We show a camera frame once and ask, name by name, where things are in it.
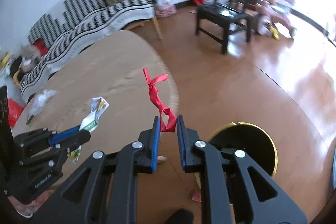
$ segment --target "twisted red ribbon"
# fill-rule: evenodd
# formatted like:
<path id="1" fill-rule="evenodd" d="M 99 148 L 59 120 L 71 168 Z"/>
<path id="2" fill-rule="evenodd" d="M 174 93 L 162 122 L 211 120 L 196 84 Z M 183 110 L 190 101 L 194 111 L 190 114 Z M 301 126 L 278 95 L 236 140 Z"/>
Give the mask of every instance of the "twisted red ribbon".
<path id="1" fill-rule="evenodd" d="M 168 79 L 168 74 L 156 76 L 151 80 L 148 74 L 147 68 L 142 69 L 143 73 L 145 74 L 147 84 L 149 86 L 148 94 L 151 102 L 159 109 L 160 113 L 160 130 L 163 132 L 175 132 L 176 126 L 176 116 L 174 115 L 173 111 L 170 108 L 167 108 L 163 102 L 161 102 L 158 89 L 155 86 L 157 82 L 163 82 Z M 165 123 L 162 120 L 162 112 L 168 115 L 168 123 Z"/>

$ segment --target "round table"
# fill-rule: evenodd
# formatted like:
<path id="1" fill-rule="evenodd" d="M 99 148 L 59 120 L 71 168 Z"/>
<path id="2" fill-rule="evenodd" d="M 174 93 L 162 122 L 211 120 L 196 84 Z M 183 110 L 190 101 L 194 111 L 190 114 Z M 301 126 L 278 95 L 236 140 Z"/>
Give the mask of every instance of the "round table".
<path id="1" fill-rule="evenodd" d="M 91 140 L 82 145 L 77 164 L 67 160 L 63 165 L 60 184 L 96 150 L 117 152 L 137 140 L 141 131 L 152 128 L 159 111 L 149 100 L 142 71 L 145 67 L 151 78 L 169 73 L 152 47 L 135 33 L 123 30 L 101 39 L 48 81 L 43 89 L 56 90 L 57 94 L 27 126 L 31 100 L 13 128 L 13 136 L 44 127 L 62 132 L 80 124 L 90 113 L 92 97 L 107 100 L 110 106 L 91 133 Z M 176 112 L 178 94 L 171 75 L 156 85 L 162 102 Z"/>

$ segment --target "black device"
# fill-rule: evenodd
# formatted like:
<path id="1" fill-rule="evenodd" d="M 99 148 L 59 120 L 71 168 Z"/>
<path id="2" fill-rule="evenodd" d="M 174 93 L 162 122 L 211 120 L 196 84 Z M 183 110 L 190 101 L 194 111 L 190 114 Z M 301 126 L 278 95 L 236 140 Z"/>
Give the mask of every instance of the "black device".
<path id="1" fill-rule="evenodd" d="M 199 140 L 181 115 L 177 133 L 183 170 L 200 173 L 202 224 L 232 223 L 230 202 L 237 223 L 307 223 L 303 211 L 246 152 L 220 151 Z M 153 128 L 121 151 L 94 152 L 27 222 L 136 223 L 137 174 L 155 172 L 159 138 L 160 120 L 155 117 Z"/>
<path id="2" fill-rule="evenodd" d="M 201 141 L 195 130 L 177 118 L 181 165 L 187 173 L 200 173 L 202 223 L 306 224 L 298 205 L 245 151 L 218 150 Z"/>
<path id="3" fill-rule="evenodd" d="M 60 179 L 70 151 L 90 138 L 90 132 L 79 131 L 79 126 L 61 133 L 40 128 L 13 138 L 7 88 L 0 88 L 0 185 L 22 204 L 30 203 Z"/>

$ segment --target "black and white striped sofa cover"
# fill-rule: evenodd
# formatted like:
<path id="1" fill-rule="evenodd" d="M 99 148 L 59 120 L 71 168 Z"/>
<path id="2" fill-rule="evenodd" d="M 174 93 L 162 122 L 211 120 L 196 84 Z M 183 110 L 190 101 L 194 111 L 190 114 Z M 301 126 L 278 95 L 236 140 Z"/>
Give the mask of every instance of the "black and white striped sofa cover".
<path id="1" fill-rule="evenodd" d="M 155 16 L 152 0 L 124 0 L 114 6 L 108 6 L 105 0 L 64 0 L 60 7 L 64 9 L 62 16 L 53 19 L 57 13 L 52 10 L 30 29 L 29 43 L 42 37 L 49 51 L 21 81 L 25 102 L 46 84 L 52 73 L 89 45 L 132 21 Z"/>

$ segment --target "round stool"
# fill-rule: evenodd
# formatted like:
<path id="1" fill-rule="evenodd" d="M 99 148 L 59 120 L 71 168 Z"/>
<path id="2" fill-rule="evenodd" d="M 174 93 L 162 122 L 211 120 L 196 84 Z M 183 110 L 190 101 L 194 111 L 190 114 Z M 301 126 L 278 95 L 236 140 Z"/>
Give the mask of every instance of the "round stool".
<path id="1" fill-rule="evenodd" d="M 278 153 L 271 137 L 260 127 L 247 122 L 231 122 L 216 130 L 206 142 L 218 150 L 235 148 L 244 150 L 271 177 L 278 167 Z M 199 174 L 196 180 L 201 187 Z"/>

